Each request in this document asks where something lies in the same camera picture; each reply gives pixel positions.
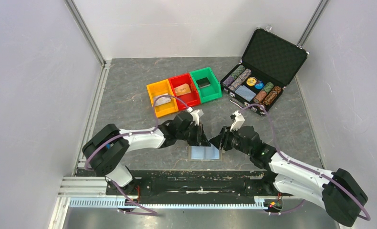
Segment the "grey card holder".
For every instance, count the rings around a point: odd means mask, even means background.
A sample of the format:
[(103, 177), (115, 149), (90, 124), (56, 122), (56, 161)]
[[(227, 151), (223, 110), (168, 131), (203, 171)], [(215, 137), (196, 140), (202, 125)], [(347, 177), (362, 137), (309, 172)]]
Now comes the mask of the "grey card holder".
[(222, 154), (215, 146), (189, 146), (188, 159), (191, 161), (221, 161)]

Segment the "tan card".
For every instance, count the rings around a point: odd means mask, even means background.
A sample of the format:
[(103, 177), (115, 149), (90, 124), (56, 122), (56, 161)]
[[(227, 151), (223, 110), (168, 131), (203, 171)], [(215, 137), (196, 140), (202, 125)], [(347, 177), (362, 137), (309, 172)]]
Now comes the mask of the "tan card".
[(174, 90), (175, 90), (176, 97), (191, 93), (190, 85), (187, 83), (184, 83), (182, 85), (175, 87)]

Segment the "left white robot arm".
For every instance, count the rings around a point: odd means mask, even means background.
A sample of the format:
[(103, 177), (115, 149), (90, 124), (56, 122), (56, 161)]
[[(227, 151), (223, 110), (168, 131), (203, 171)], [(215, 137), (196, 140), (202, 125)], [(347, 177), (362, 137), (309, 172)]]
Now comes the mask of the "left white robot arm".
[(169, 147), (178, 140), (189, 146), (209, 147), (211, 144), (200, 122), (202, 114), (202, 110), (190, 108), (173, 119), (141, 130), (119, 129), (115, 124), (108, 124), (83, 146), (85, 169), (114, 181), (124, 194), (131, 194), (136, 189), (136, 181), (130, 170), (121, 164), (123, 156), (140, 149)]

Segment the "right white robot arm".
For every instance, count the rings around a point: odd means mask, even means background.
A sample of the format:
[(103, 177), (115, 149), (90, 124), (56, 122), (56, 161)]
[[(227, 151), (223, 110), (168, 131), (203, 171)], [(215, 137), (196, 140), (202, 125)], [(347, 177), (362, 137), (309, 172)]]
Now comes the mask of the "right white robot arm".
[(321, 207), (344, 226), (354, 225), (368, 201), (348, 171), (339, 168), (333, 172), (296, 160), (264, 143), (252, 126), (233, 131), (224, 126), (210, 143), (224, 151), (238, 150), (248, 155), (257, 168), (267, 170), (262, 181), (266, 194), (280, 192), (300, 197)]

